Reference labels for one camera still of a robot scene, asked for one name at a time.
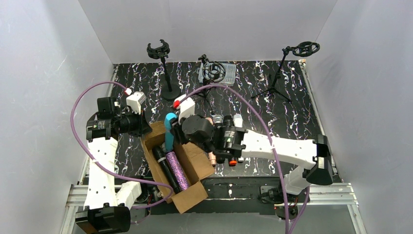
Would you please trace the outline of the beige microphone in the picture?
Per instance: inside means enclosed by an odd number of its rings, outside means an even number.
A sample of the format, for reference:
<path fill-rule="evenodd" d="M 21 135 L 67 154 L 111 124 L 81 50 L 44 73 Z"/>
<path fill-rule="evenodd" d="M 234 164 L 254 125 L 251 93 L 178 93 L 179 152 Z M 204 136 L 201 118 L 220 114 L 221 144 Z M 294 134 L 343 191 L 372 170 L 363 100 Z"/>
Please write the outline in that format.
<path fill-rule="evenodd" d="M 211 125 L 214 124 L 212 118 L 207 117 L 206 119 L 209 121 L 209 123 L 210 123 Z M 216 164 L 217 164 L 216 156 L 215 156 L 215 154 L 214 154 L 213 152 L 209 152 L 209 153 L 208 153 L 208 160 L 209 160 L 210 164 L 211 164 L 213 167 L 216 166 Z"/>

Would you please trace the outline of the purple glitter microphone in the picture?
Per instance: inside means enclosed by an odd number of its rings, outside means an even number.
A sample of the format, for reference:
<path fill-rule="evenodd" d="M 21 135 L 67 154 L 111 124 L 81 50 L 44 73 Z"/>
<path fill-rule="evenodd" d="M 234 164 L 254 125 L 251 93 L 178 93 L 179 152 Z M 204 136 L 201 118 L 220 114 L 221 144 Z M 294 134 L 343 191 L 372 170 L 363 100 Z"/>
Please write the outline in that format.
<path fill-rule="evenodd" d="M 171 169 L 177 179 L 179 187 L 182 191 L 189 188 L 189 183 L 185 177 L 184 170 L 174 151 L 166 153 L 167 160 L 171 166 Z"/>

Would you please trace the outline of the brown cardboard box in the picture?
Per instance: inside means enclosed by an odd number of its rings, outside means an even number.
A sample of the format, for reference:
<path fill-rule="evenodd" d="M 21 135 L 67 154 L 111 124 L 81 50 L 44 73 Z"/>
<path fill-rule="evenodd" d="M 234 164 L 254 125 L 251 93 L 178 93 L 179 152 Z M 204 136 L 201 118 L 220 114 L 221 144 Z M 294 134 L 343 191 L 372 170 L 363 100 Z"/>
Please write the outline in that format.
<path fill-rule="evenodd" d="M 152 152 L 153 147 L 161 146 L 165 142 L 166 129 L 162 121 L 154 122 L 150 124 L 150 127 L 152 132 L 141 138 L 143 152 L 154 181 L 169 185 L 167 177 Z M 166 202 L 153 207 L 151 210 L 153 215 L 183 214 L 208 198 L 201 180 L 214 174 L 215 169 L 211 166 L 205 152 L 193 143 L 184 145 L 175 143 L 174 152 L 189 182 L 189 188 L 178 194 L 173 193 Z"/>

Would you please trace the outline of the black orange-tipped microphone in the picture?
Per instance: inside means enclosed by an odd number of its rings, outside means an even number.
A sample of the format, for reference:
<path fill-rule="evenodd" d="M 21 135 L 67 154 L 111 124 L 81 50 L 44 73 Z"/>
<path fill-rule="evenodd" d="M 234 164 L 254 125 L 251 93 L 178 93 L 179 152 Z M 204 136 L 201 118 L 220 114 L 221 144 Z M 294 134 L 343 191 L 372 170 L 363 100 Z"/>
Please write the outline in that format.
<path fill-rule="evenodd" d="M 224 125 L 226 126 L 233 126 L 233 118 L 231 115 L 226 115 L 224 116 Z M 228 159 L 228 164 L 230 167 L 234 167 L 237 164 L 237 159 L 235 157 L 231 157 L 230 159 Z"/>

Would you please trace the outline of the turquoise blue microphone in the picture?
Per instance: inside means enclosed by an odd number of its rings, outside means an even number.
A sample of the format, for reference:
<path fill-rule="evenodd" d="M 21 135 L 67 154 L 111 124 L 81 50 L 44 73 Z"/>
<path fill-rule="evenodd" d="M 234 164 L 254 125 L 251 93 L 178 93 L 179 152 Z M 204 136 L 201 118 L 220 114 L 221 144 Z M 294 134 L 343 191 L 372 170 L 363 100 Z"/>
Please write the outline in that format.
<path fill-rule="evenodd" d="M 176 119 L 177 115 L 173 112 L 168 113 L 164 119 L 164 126 L 166 129 L 165 132 L 165 149 L 166 152 L 171 152 L 173 150 L 174 144 L 174 135 L 172 134 L 172 124 L 170 123 L 171 120 Z"/>

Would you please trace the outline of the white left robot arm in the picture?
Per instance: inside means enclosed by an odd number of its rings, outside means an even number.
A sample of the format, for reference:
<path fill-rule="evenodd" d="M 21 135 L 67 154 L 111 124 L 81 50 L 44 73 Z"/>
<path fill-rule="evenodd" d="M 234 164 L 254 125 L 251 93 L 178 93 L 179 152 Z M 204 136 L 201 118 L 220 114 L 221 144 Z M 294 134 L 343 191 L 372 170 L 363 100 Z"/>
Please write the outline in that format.
<path fill-rule="evenodd" d="M 114 97 L 98 98 L 98 111 L 87 121 L 87 149 L 93 157 L 84 208 L 75 214 L 75 223 L 87 234 L 118 234 L 130 229 L 130 210 L 142 189 L 139 182 L 125 179 L 116 190 L 114 160 L 120 134 L 141 137 L 152 131 L 141 108 L 145 99 L 141 92 L 129 95 L 124 110 Z"/>

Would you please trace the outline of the white microphone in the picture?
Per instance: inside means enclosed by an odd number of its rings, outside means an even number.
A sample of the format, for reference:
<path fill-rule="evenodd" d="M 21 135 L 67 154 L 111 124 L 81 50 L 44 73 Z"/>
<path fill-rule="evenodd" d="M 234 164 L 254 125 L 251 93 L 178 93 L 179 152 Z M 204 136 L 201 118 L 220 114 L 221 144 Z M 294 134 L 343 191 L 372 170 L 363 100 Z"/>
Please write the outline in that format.
<path fill-rule="evenodd" d="M 243 118 L 242 118 L 241 114 L 235 114 L 235 115 L 233 116 L 233 122 L 234 122 L 234 126 L 235 126 L 235 127 L 242 128 L 242 127 L 243 127 Z M 237 158 L 237 162 L 238 162 L 238 163 L 243 163 L 243 162 L 244 162 L 244 158 L 243 158 L 243 157 Z"/>

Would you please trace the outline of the black glitter silver-mesh microphone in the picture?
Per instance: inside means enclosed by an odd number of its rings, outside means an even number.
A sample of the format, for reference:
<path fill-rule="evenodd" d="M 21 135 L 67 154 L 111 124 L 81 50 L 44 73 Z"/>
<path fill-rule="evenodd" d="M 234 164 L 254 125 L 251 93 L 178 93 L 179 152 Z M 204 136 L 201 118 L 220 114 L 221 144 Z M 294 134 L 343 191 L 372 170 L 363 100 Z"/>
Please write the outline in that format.
<path fill-rule="evenodd" d="M 223 116 L 222 115 L 219 115 L 219 114 L 216 114 L 216 115 L 214 115 L 213 116 L 213 118 L 212 118 L 212 120 L 213 120 L 213 123 L 215 124 L 215 125 L 222 125 L 222 123 L 223 123 Z M 223 164 L 224 162 L 225 162 L 225 159 L 224 158 L 222 158 L 222 157 L 220 157 L 220 156 L 218 156 L 217 154 L 214 154 L 215 155 L 215 157 L 216 157 L 216 164 Z"/>

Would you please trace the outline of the black round-base microphone stand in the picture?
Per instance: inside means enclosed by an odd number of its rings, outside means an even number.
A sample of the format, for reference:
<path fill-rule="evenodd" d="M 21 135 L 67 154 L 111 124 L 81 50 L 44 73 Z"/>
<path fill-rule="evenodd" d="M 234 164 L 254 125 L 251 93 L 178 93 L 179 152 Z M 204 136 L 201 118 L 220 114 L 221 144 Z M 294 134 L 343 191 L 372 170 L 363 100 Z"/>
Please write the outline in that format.
<path fill-rule="evenodd" d="M 147 53 L 151 59 L 161 60 L 164 69 L 164 77 L 166 83 L 161 88 L 162 99 L 167 101 L 174 101 L 181 95 L 182 90 L 177 84 L 171 82 L 171 77 L 167 70 L 166 58 L 169 57 L 170 53 L 169 44 L 165 42 L 163 39 L 160 39 L 160 42 L 162 43 L 162 46 L 159 46 L 157 48 L 152 48 L 151 43 L 149 43 L 147 46 Z"/>

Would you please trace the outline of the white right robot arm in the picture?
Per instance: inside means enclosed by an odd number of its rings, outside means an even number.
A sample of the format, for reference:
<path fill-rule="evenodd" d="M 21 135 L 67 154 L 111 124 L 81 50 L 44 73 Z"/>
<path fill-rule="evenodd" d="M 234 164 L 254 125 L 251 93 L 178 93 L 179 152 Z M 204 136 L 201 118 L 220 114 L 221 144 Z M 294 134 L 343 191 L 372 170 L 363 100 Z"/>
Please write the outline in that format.
<path fill-rule="evenodd" d="M 182 120 L 172 119 L 171 133 L 179 144 L 195 144 L 206 153 L 215 155 L 215 162 L 238 159 L 265 158 L 295 164 L 297 167 L 284 175 L 287 194 L 299 195 L 306 187 L 333 183 L 333 168 L 328 139 L 318 135 L 311 140 L 293 140 L 267 136 L 243 127 L 241 115 L 216 115 L 214 124 L 200 115 Z"/>

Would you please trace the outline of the black white-banded microphone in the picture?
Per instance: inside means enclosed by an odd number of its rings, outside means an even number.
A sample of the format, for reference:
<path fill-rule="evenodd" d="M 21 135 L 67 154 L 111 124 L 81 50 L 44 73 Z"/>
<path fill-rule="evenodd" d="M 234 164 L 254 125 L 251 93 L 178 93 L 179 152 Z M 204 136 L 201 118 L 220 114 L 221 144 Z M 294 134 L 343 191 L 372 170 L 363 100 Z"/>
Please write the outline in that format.
<path fill-rule="evenodd" d="M 160 165 L 165 177 L 167 178 L 170 186 L 173 188 L 173 191 L 177 194 L 181 192 L 181 188 L 178 184 L 177 178 L 174 175 L 168 160 L 166 158 L 166 153 L 160 146 L 155 146 L 152 149 L 152 153 L 157 160 L 158 164 Z"/>

